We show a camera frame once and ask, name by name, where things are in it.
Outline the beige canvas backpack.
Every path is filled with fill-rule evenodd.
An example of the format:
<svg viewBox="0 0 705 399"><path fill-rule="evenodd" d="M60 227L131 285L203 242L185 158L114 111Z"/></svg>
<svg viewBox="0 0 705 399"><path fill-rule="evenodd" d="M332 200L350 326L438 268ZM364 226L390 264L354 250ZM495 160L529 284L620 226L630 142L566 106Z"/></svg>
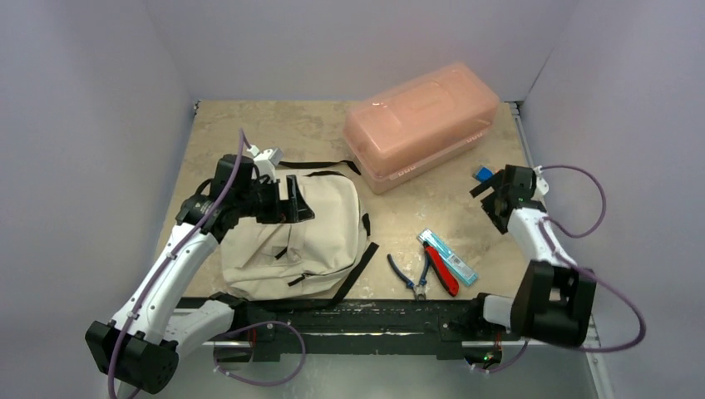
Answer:
<svg viewBox="0 0 705 399"><path fill-rule="evenodd" d="M220 245L230 292L250 301L312 298L329 293L342 302L378 246L353 180L334 162L285 162L277 175L296 175L311 220L259 224L242 219Z"/></svg>

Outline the teal pencil pack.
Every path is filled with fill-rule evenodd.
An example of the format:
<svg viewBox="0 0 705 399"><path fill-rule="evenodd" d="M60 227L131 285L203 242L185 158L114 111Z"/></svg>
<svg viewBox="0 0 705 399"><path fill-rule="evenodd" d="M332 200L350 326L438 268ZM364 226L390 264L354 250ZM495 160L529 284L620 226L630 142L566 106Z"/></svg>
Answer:
<svg viewBox="0 0 705 399"><path fill-rule="evenodd" d="M419 233L417 239L421 243L429 243L439 253L444 264L458 282L462 282L465 286L469 287L477 280L478 275L476 271L456 255L451 247L430 229L424 229Z"/></svg>

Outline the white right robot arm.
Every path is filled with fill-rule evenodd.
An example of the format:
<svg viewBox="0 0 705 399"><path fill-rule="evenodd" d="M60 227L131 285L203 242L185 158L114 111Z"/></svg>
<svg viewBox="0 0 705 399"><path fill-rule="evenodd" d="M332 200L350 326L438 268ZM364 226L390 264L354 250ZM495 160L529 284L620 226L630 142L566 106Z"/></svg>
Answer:
<svg viewBox="0 0 705 399"><path fill-rule="evenodd" d="M545 187L537 171L506 165L470 192L485 195L481 208L528 262L514 297L480 293L472 300L466 326L475 337L504 328L559 347L579 347L587 336L596 283L574 269L548 225L546 208L535 198Z"/></svg>

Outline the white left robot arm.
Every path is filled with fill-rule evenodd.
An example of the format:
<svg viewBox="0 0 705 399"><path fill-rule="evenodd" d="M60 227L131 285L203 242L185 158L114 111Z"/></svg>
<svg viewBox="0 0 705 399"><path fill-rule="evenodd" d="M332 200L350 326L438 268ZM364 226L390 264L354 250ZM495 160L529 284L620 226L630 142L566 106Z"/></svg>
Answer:
<svg viewBox="0 0 705 399"><path fill-rule="evenodd" d="M248 304L217 293L176 322L172 314L195 272L242 218L260 224L294 224L313 219L295 175L287 175L287 199L280 181L264 166L242 155L224 155L214 177L180 206L176 224L147 276L108 323L95 321L85 339L98 369L108 377L108 394L117 381L156 394L175 375L181 358L222 334L236 340L247 332Z"/></svg>

